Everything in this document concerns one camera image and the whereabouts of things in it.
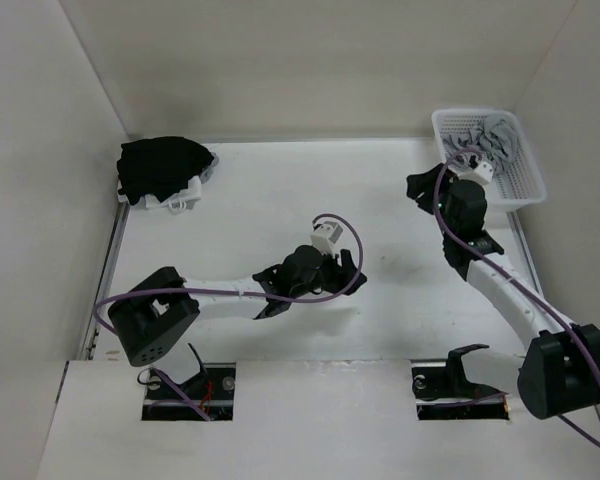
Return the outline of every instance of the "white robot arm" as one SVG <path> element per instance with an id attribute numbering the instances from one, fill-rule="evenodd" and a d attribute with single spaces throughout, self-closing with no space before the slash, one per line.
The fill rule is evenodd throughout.
<path id="1" fill-rule="evenodd" d="M 434 213 L 433 192 L 442 167 L 407 178 L 407 196 L 428 213 Z M 541 419 L 600 403 L 600 388 L 582 352 L 554 318 L 512 283 L 515 280 L 548 303 L 514 270 L 502 247 L 483 229 L 487 202 L 481 182 L 459 178 L 446 169 L 442 175 L 438 208 L 444 223 L 453 236 L 481 254 L 477 257 L 444 234 L 445 258 L 498 310 L 527 353 L 524 357 L 503 354 L 481 344 L 453 350 L 444 378 L 433 389 L 437 393 L 427 392 L 428 398 L 437 394 L 441 397 L 441 392 L 470 399 L 506 392 L 519 396 L 531 414 Z M 504 269 L 509 278 L 489 261 Z M 556 309 L 553 311 L 571 326 L 600 370 L 600 331 L 593 325 L 578 326 Z"/>
<path id="2" fill-rule="evenodd" d="M 182 385 L 200 368 L 181 340 L 194 320 L 270 318 L 309 293 L 352 295 L 367 278 L 354 265 L 349 250 L 336 254 L 342 231 L 332 221 L 316 225 L 311 245 L 301 245 L 281 264 L 240 280 L 195 280 L 174 267 L 157 270 L 108 310 L 129 363 L 154 365 Z M 183 293 L 183 288 L 190 293 Z"/>

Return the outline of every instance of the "metal edge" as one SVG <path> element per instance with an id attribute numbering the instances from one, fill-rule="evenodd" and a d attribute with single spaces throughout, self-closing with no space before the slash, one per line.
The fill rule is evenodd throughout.
<path id="1" fill-rule="evenodd" d="M 53 411 L 51 412 L 51 416 L 48 417 L 47 431 L 45 436 L 45 445 L 49 441 L 49 435 L 51 434 L 51 428 L 53 427 L 53 421 L 56 417 L 56 411 L 58 410 L 58 404 L 60 403 L 60 395 L 62 395 L 62 389 L 64 387 L 65 380 L 67 379 L 67 372 L 69 371 L 69 364 L 71 362 L 66 360 L 64 362 L 64 369 L 62 370 L 62 376 L 60 377 L 60 383 L 58 385 L 58 392 L 56 393 L 56 400 L 53 403 Z"/>
<path id="2" fill-rule="evenodd" d="M 122 237 L 124 235 L 124 229 L 127 224 L 127 218 L 129 217 L 129 204 L 124 203 L 118 205 L 116 211 L 116 217 L 109 239 L 109 246 L 107 247 L 107 254 L 105 256 L 104 265 L 102 272 L 100 273 L 100 280 L 98 282 L 98 289 L 94 298 L 93 304 L 106 298 L 111 288 L 111 281 L 113 280 L 113 273 L 115 271 L 116 263 L 118 262 L 118 254 L 120 252 L 120 245 L 122 244 Z M 80 338 L 80 346 L 77 352 L 78 360 L 91 360 L 93 358 L 93 350 L 98 341 L 98 325 L 95 318 L 89 311 L 89 317 L 85 321 L 85 326 L 82 331 Z"/>
<path id="3" fill-rule="evenodd" d="M 442 368 L 446 365 L 446 358 L 433 358 L 433 359 L 416 359 L 409 360 L 411 363 L 411 369 L 414 368 Z"/>
<path id="4" fill-rule="evenodd" d="M 524 235 L 524 230 L 522 230 L 522 224 L 520 223 L 520 217 L 516 212 L 507 213 L 507 218 L 509 220 L 509 226 L 513 231 L 513 236 L 516 240 L 516 244 L 518 245 L 518 250 L 522 253 L 522 258 L 527 266 L 527 270 L 531 275 L 531 282 L 533 283 L 533 288 L 541 295 L 544 296 L 542 292 L 542 285 L 540 285 L 540 279 L 538 278 L 538 272 L 536 270 L 536 266 L 533 263 L 533 258 L 531 257 L 531 250 L 529 250 L 529 244 L 527 243 L 527 237 Z"/>
<path id="5" fill-rule="evenodd" d="M 159 137 L 159 134 L 129 134 L 129 141 L 132 142 L 134 140 L 139 140 L 141 138 L 148 137 Z M 406 137 L 403 134 L 395 134 L 395 135 L 352 135 L 352 136 L 342 136 L 342 137 L 313 137 L 313 136 L 295 136 L 295 135 L 280 135 L 280 136 L 261 136 L 261 135 L 247 135 L 244 137 L 240 136 L 194 136 L 183 134 L 183 136 L 187 138 L 192 138 L 196 142 L 201 143 L 202 145 L 216 145 L 223 143 L 298 143 L 298 142 L 368 142 L 368 141 L 380 141 L 380 140 L 431 140 L 434 138 L 428 135 L 417 135 L 413 137 Z"/>

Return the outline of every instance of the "white table surface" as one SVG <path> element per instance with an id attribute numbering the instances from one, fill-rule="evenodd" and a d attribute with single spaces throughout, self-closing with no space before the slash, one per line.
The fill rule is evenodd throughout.
<path id="1" fill-rule="evenodd" d="M 142 422 L 135 369 L 72 362 L 38 480 L 600 480 L 600 450 L 515 399 L 508 422 L 418 421 L 408 361 L 237 371 L 232 422 Z"/>
<path id="2" fill-rule="evenodd" d="M 369 281 L 351 297 L 271 319 L 194 322 L 185 338 L 205 361 L 434 358 L 476 342 L 522 353 L 508 324 L 447 265 L 434 218 L 405 196 L 405 177 L 438 162 L 431 140 L 209 147 L 220 164 L 194 210 L 131 210 L 110 293 L 165 265 L 190 278 L 250 276 L 309 243 L 323 212 L 356 227 Z M 506 215 L 491 216 L 488 228 L 526 274 Z M 346 234 L 339 246 L 355 251 Z M 94 358 L 126 361 L 107 331 Z"/>
<path id="3" fill-rule="evenodd" d="M 205 361 L 238 361 L 232 422 L 140 421 L 137 370 L 102 332 L 95 358 L 114 361 L 71 363 L 39 480 L 600 480 L 600 450 L 515 398 L 509 422 L 417 420 L 405 359 L 476 342 L 522 348 L 446 264 L 434 219 L 405 197 L 406 175 L 436 163 L 430 141 L 212 147 L 221 163 L 192 212 L 130 213 L 111 293 L 164 265 L 201 279 L 251 275 L 307 243 L 322 212 L 360 232 L 368 284 L 269 320 L 194 323 L 187 339 Z M 488 227 L 526 273 L 506 217 Z M 573 417 L 600 438 L 593 409 Z"/>

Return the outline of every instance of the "screw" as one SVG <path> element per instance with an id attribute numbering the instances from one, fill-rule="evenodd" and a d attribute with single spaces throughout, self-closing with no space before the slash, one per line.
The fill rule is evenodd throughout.
<path id="1" fill-rule="evenodd" d="M 227 391 L 231 391 L 236 388 L 236 381 L 233 379 L 233 377 L 224 377 L 222 379 L 222 388 Z"/>
<path id="2" fill-rule="evenodd" d="M 425 382 L 424 375 L 416 375 L 413 379 L 413 386 L 416 387 L 416 390 L 424 390 L 427 388 L 427 384 Z"/>

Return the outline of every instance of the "gray object in basket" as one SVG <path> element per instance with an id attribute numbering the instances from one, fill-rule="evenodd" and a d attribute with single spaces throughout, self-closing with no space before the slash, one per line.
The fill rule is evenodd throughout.
<path id="1" fill-rule="evenodd" d="M 450 133 L 442 138 L 447 158 L 454 152 L 467 147 L 474 147 L 485 153 L 491 162 L 494 173 L 503 173 L 516 158 L 518 153 L 518 134 L 506 116 L 489 115 L 482 123 L 469 129 L 467 133 Z M 464 162 L 454 162 L 465 167 Z"/>

